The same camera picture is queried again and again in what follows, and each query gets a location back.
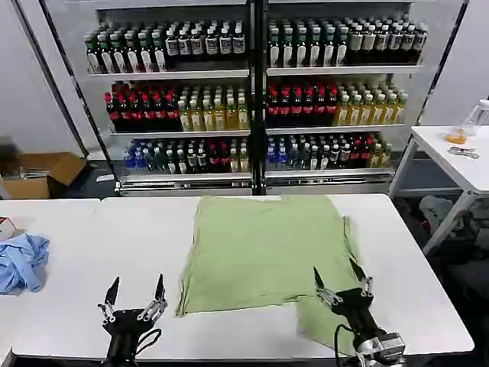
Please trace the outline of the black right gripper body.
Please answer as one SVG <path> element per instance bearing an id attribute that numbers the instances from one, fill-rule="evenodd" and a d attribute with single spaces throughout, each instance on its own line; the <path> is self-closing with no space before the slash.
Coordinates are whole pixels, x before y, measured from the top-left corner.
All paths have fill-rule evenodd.
<path id="1" fill-rule="evenodd" d="M 353 288 L 339 291 L 335 296 L 338 300 L 332 305 L 332 312 L 343 316 L 357 336 L 375 337 L 383 334 L 383 330 L 376 324 L 370 312 L 373 294 Z"/>

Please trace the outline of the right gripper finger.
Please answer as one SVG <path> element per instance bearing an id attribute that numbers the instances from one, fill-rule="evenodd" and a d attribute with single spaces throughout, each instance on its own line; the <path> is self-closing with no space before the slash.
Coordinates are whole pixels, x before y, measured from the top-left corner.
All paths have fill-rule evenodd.
<path id="1" fill-rule="evenodd" d="M 341 298 L 333 291 L 325 287 L 316 267 L 313 268 L 316 284 L 316 293 L 326 306 L 336 306 L 341 303 Z"/>
<path id="2" fill-rule="evenodd" d="M 367 276 L 363 268 L 353 258 L 350 258 L 349 261 L 356 278 L 361 283 L 361 296 L 372 297 L 373 278 L 371 276 Z"/>

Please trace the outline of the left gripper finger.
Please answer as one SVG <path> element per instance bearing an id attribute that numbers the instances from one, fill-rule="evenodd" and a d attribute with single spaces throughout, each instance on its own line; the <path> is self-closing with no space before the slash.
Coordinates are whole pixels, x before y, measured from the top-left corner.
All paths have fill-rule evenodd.
<path id="1" fill-rule="evenodd" d="M 114 315 L 114 305 L 116 301 L 116 297 L 118 294 L 118 286 L 119 286 L 120 278 L 117 277 L 112 285 L 108 288 L 104 302 L 98 304 L 98 308 L 101 310 L 103 315 L 103 323 L 114 323 L 115 315 Z"/>
<path id="2" fill-rule="evenodd" d="M 160 274 L 154 299 L 138 314 L 137 320 L 159 320 L 167 308 L 167 301 L 164 295 L 164 276 Z"/>

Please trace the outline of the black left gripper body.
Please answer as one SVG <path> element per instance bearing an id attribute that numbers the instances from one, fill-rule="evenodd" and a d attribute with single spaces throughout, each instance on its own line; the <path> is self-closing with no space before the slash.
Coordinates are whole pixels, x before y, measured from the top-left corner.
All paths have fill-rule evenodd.
<path id="1" fill-rule="evenodd" d="M 141 311 L 117 310 L 115 322 L 102 325 L 111 340 L 101 366 L 137 366 L 136 356 L 159 340 L 161 329 L 154 329 L 153 320 L 137 320 Z"/>

